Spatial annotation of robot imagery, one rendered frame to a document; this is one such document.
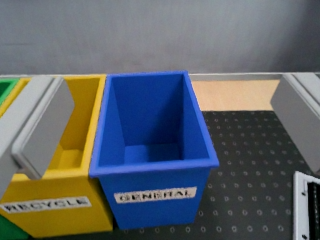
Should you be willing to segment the yellow open-top bin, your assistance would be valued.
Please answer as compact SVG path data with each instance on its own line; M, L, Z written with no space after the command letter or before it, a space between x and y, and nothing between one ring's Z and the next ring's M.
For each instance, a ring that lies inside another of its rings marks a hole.
M0 201L0 213L34 237L111 230L113 225L100 180L88 173L106 73L60 76L75 107L46 174L40 180L15 174Z

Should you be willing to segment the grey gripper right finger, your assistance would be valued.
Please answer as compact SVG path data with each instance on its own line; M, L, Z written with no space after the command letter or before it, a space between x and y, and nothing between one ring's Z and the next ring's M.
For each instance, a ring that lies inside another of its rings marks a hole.
M311 171L320 175L320 79L283 74L270 105Z

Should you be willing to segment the blue bin labelled general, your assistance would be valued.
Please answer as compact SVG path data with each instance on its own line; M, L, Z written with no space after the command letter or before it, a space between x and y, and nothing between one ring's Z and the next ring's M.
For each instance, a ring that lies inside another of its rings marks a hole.
M193 222L218 165L187 70L107 73L88 173L120 229Z

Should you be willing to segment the black well plate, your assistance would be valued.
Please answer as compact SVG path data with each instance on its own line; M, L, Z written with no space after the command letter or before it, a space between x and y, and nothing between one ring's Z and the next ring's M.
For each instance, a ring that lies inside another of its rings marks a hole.
M309 240L320 240L320 182L307 182Z

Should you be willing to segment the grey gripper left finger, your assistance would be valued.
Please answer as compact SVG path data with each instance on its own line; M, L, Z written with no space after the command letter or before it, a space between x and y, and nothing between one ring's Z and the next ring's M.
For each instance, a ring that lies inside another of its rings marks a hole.
M0 118L0 200L15 174L45 175L75 107L62 76L34 76Z

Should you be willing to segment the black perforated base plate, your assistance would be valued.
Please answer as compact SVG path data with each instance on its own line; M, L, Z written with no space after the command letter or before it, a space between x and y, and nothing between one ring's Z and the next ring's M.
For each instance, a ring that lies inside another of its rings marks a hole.
M294 173L320 179L273 109L201 110L219 165L193 222L9 240L293 240Z

